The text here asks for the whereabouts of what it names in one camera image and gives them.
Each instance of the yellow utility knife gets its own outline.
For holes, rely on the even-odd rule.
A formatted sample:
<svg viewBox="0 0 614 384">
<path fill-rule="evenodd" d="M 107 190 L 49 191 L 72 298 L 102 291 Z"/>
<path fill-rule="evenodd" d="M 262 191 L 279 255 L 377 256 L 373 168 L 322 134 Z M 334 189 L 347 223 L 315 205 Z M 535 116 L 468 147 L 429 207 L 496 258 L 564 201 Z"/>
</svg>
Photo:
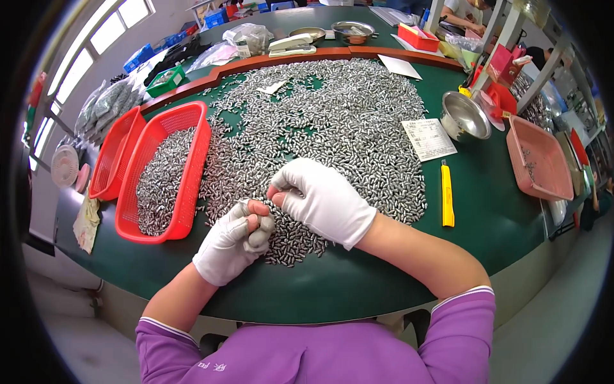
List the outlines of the yellow utility knife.
<svg viewBox="0 0 614 384">
<path fill-rule="evenodd" d="M 454 210 L 452 208 L 452 181 L 450 180 L 450 167 L 446 164 L 446 160 L 441 161 L 441 197 L 443 204 L 441 211 L 443 212 L 444 227 L 454 227 Z"/>
</svg>

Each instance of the small fan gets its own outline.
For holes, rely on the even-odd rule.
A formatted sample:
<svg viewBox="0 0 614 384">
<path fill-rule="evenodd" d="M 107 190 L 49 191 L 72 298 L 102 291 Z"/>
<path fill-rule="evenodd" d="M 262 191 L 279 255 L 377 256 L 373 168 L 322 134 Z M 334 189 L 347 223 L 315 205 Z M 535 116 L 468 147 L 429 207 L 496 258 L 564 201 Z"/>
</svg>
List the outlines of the small fan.
<svg viewBox="0 0 614 384">
<path fill-rule="evenodd" d="M 70 187 L 77 179 L 79 156 L 70 145 L 59 146 L 51 159 L 51 179 L 60 188 Z"/>
</svg>

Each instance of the person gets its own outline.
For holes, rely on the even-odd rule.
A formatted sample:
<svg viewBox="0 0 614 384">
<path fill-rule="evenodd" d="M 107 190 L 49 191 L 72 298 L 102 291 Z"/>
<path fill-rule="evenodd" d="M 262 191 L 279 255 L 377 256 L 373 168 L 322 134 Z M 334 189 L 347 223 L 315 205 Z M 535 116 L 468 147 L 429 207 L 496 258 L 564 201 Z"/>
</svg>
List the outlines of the person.
<svg viewBox="0 0 614 384">
<path fill-rule="evenodd" d="M 430 8 L 431 3 L 432 0 L 386 0 L 386 7 L 422 16 L 424 10 Z"/>
<path fill-rule="evenodd" d="M 584 201 L 584 208 L 580 214 L 580 228 L 585 231 L 591 231 L 595 225 L 595 221 L 604 216 L 612 207 L 612 193 L 614 190 L 614 171 L 607 170 L 608 180 L 605 184 L 605 190 L 597 197 L 597 172 L 593 172 L 593 192 L 591 196 Z"/>
<path fill-rule="evenodd" d="M 243 200 L 147 304 L 136 328 L 143 383 L 487 382 L 495 298 L 473 256 L 377 212 L 342 175 L 311 159 L 284 165 L 266 197 L 313 232 L 379 257 L 424 284 L 440 301 L 424 343 L 416 351 L 371 319 L 243 324 L 202 359 L 188 331 L 218 287 L 267 251 L 274 227 L 266 205 Z"/>
<path fill-rule="evenodd" d="M 540 47 L 528 47 L 527 48 L 527 55 L 533 57 L 531 61 L 533 61 L 533 64 L 535 64 L 537 69 L 539 69 L 540 71 L 543 69 L 543 66 L 546 65 L 546 61 L 550 59 L 550 55 L 552 54 L 552 52 L 554 52 L 554 48 L 549 48 L 549 49 L 542 49 Z M 563 60 L 559 62 L 559 65 L 561 66 L 564 65 Z"/>
<path fill-rule="evenodd" d="M 486 27 L 482 24 L 483 10 L 492 8 L 496 0 L 445 0 L 441 17 L 447 16 L 446 22 L 468 28 L 482 36 Z"/>
</svg>

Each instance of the cloth rag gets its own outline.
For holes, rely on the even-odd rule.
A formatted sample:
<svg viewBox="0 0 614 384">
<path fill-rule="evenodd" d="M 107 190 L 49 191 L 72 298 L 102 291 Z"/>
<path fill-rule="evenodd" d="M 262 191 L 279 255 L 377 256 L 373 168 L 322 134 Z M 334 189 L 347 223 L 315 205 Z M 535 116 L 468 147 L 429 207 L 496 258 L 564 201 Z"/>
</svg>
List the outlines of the cloth rag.
<svg viewBox="0 0 614 384">
<path fill-rule="evenodd" d="M 85 198 L 77 214 L 77 219 L 72 225 L 72 231 L 77 238 L 79 247 L 88 254 L 91 254 L 98 224 L 100 223 L 100 217 L 98 216 L 100 201 L 97 198 L 89 198 L 89 191 L 90 185 L 88 184 L 87 189 L 85 189 Z"/>
</svg>

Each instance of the table edge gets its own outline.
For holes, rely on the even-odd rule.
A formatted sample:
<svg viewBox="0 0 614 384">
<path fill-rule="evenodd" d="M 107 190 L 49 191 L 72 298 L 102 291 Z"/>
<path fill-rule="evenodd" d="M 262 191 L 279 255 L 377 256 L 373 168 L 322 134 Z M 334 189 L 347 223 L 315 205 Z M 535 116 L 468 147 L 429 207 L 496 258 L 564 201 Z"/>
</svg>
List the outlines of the table edge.
<svg viewBox="0 0 614 384">
<path fill-rule="evenodd" d="M 412 52 L 404 49 L 383 48 L 383 47 L 334 47 L 318 48 L 315 53 L 310 55 L 291 55 L 281 57 L 269 57 L 268 55 L 248 57 L 238 61 L 232 61 L 222 66 L 211 69 L 211 72 L 198 80 L 181 85 L 174 90 L 168 91 L 141 106 L 141 113 L 146 115 L 162 108 L 168 103 L 183 99 L 197 92 L 202 92 L 207 88 L 220 85 L 222 78 L 237 73 L 251 71 L 252 69 L 265 68 L 280 64 L 295 63 L 298 61 L 317 61 L 317 60 L 349 60 L 355 58 L 378 58 L 378 55 L 387 55 L 410 63 L 431 65 L 438 68 L 450 69 L 462 72 L 462 66 L 453 59 L 442 58 L 429 55 L 427 53 Z"/>
</svg>

